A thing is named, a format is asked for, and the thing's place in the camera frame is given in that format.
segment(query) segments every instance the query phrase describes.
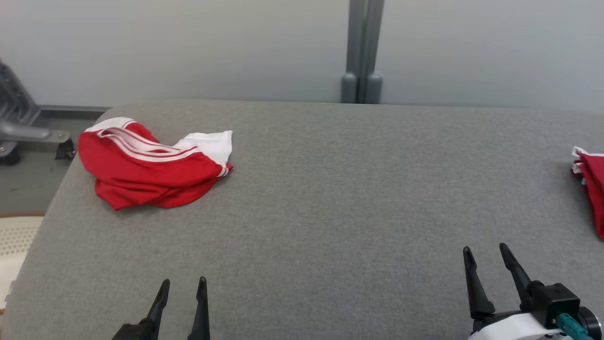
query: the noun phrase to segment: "teal connector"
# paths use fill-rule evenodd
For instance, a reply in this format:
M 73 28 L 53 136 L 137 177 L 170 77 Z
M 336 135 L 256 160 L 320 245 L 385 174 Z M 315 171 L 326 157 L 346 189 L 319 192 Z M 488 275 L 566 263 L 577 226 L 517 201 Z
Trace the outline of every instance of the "teal connector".
M 558 315 L 558 327 L 570 336 L 573 340 L 588 340 L 590 337 L 587 331 L 583 328 L 572 316 L 567 313 Z

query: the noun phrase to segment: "red and white garment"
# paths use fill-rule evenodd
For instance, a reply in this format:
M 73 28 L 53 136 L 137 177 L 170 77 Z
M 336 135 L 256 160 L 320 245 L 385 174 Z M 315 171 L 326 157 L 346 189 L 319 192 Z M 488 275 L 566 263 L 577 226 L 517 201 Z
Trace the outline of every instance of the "red and white garment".
M 172 208 L 202 197 L 232 170 L 232 135 L 192 133 L 169 146 L 142 124 L 117 117 L 83 132 L 78 153 L 97 179 L 95 192 L 115 210 L 142 204 Z
M 575 161 L 571 172 L 585 187 L 591 205 L 596 233 L 604 239 L 604 154 L 590 154 L 574 147 Z

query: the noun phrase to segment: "white wall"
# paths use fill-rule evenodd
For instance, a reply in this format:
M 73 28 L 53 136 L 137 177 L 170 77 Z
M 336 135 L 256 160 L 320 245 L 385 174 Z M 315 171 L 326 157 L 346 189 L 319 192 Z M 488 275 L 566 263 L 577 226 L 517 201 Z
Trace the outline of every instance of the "white wall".
M 0 58 L 41 105 L 339 101 L 347 0 L 2 0 Z
M 385 0 L 382 103 L 604 113 L 602 0 Z

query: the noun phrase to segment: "black caster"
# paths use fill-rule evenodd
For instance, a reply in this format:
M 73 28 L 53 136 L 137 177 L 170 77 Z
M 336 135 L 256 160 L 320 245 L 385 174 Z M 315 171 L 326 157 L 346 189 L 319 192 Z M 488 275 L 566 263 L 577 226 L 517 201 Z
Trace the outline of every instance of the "black caster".
M 75 156 L 76 148 L 70 138 L 57 146 L 57 154 L 54 156 L 54 159 L 72 160 Z
M 21 160 L 21 156 L 19 155 L 19 151 L 17 149 L 12 150 L 8 155 L 0 157 L 0 163 L 6 165 L 15 165 L 19 163 Z

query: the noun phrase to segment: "gray table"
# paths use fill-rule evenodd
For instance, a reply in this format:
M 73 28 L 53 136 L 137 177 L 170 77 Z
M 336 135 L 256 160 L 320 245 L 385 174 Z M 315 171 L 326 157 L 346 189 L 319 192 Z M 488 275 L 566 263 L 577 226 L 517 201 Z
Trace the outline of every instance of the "gray table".
M 213 339 L 464 339 L 470 246 L 517 309 L 498 243 L 604 316 L 604 244 L 569 167 L 604 116 L 502 108 L 166 100 L 110 110 L 164 143 L 234 131 L 234 171 L 176 209 L 112 211 L 76 158 L 9 300 L 4 340 L 111 339 L 172 289 L 186 339 L 200 275 Z

